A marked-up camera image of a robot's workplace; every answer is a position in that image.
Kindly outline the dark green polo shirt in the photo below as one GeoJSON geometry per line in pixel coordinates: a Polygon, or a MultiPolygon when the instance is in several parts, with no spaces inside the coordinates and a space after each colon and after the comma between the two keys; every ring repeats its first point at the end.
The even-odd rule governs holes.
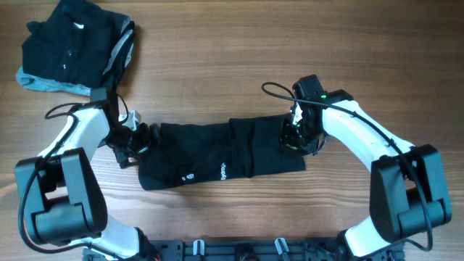
{"type": "Polygon", "coordinates": [[[305,159],[285,152],[288,115],[231,118],[211,125],[159,126],[160,142],[141,157],[138,179],[146,191],[193,183],[305,170],[305,159]]]}

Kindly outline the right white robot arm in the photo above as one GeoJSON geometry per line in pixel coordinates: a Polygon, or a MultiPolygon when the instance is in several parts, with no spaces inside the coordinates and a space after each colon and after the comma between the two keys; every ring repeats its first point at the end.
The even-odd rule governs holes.
{"type": "Polygon", "coordinates": [[[338,235],[336,260],[390,258],[393,249],[452,219],[440,153],[430,144],[415,146],[369,117],[344,90],[323,90],[316,75],[299,79],[289,90],[293,119],[281,143],[297,154],[317,154],[328,136],[342,142],[370,172],[369,216],[338,235]]]}

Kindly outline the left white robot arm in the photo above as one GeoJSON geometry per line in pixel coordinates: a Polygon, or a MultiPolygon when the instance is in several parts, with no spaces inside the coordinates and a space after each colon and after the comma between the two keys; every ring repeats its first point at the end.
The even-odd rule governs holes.
{"type": "Polygon", "coordinates": [[[107,260],[161,260],[144,233],[123,225],[107,205],[91,168],[101,143],[122,127],[117,103],[70,103],[67,124],[37,157],[20,160],[17,224],[27,247],[57,254],[80,247],[107,260]]]}

